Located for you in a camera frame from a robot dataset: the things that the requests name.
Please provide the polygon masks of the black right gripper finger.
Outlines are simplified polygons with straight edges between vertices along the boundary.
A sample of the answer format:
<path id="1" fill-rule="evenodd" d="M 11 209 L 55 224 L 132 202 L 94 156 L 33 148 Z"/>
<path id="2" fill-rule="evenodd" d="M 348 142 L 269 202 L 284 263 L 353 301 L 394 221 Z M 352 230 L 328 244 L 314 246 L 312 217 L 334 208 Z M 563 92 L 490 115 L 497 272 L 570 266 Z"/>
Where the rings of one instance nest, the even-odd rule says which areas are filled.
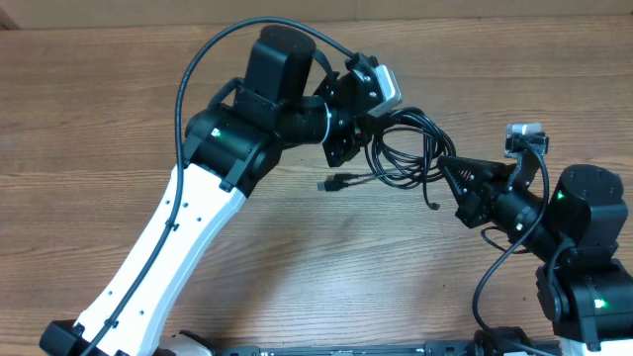
<path id="1" fill-rule="evenodd" d="M 482 203 L 480 176 L 465 168 L 441 167 L 441 173 L 459 207 L 476 208 Z"/>
<path id="2" fill-rule="evenodd" d="M 507 165 L 481 159 L 441 156 L 437 165 L 449 184 L 492 182 L 509 176 Z"/>

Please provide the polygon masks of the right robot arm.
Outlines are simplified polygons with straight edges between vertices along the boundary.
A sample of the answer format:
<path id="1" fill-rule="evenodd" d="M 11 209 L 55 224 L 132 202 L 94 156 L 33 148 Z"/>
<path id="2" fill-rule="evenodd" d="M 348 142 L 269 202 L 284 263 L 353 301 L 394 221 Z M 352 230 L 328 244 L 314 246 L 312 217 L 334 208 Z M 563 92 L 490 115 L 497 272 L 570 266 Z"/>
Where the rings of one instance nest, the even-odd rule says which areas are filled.
<path id="1" fill-rule="evenodd" d="M 480 324 L 478 349 L 488 355 L 629 355 L 632 352 L 632 276 L 615 258 L 628 208 L 620 178 L 594 165 L 566 168 L 541 196 L 529 189 L 548 174 L 542 155 L 524 151 L 513 164 L 463 157 L 438 162 L 456 200 L 457 218 L 482 235 L 509 242 L 485 273 L 473 297 L 513 254 L 542 261 L 537 298 L 560 339 L 540 346 L 518 327 Z"/>

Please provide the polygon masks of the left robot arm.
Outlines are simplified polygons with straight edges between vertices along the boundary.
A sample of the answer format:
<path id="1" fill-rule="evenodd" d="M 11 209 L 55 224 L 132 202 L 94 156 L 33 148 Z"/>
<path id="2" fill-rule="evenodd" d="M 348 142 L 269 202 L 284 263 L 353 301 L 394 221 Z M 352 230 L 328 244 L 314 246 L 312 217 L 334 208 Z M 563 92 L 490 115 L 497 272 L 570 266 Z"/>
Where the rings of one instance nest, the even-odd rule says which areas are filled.
<path id="1" fill-rule="evenodd" d="M 49 355 L 210 355 L 188 331 L 165 322 L 207 248 L 257 183 L 293 145 L 319 144 L 330 165 L 349 160 L 368 124 L 402 98 L 392 70 L 348 52 L 346 73 L 317 49 L 322 34 L 264 18 L 243 77 L 207 108 L 177 123 L 177 163 L 159 207 L 117 274 L 75 320 L 45 329 Z"/>

